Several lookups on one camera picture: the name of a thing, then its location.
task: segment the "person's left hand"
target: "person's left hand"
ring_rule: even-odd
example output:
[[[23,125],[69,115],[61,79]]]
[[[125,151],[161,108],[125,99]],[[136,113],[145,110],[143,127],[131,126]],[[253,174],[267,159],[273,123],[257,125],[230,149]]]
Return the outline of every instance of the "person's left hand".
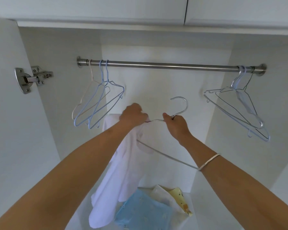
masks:
[[[119,120],[124,121],[126,124],[134,128],[144,123],[147,118],[148,115],[142,113],[142,107],[137,103],[133,103],[132,105],[126,107],[122,115],[119,117]]]

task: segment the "blue fabric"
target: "blue fabric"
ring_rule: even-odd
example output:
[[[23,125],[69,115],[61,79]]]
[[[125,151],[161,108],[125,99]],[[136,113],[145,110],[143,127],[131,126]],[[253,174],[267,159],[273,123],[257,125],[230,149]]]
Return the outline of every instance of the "blue fabric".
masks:
[[[136,192],[118,210],[114,222],[125,230],[168,230],[172,208]]]

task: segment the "person's left arm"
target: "person's left arm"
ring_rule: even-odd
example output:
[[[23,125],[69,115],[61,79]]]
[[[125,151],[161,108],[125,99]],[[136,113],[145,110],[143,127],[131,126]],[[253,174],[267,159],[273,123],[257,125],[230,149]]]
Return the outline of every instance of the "person's left arm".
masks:
[[[141,111],[128,106],[117,124],[69,154],[0,218],[0,230],[64,230],[124,137],[147,119]]]

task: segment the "bangle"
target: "bangle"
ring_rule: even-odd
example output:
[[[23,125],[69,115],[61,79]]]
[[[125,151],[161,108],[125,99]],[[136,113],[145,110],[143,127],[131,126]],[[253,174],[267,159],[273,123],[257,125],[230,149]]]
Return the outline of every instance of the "bangle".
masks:
[[[215,154],[212,158],[210,158],[209,160],[207,160],[206,163],[204,163],[199,169],[198,171],[201,171],[209,162],[211,162],[213,159],[215,159],[217,156],[221,155],[220,153]]]

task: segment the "hand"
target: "hand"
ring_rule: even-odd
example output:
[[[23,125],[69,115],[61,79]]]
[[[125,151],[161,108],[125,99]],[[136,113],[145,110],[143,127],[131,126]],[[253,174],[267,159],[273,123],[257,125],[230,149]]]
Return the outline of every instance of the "hand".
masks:
[[[131,128],[134,128],[144,123],[147,118],[148,115],[142,113],[142,107],[137,103],[133,103],[132,105],[126,107],[122,115],[119,117],[119,120],[124,121]]]
[[[171,116],[163,113],[163,119],[171,135],[177,139],[180,144],[185,138],[192,136],[188,129],[187,122],[181,115],[176,115],[174,119],[172,119]]]

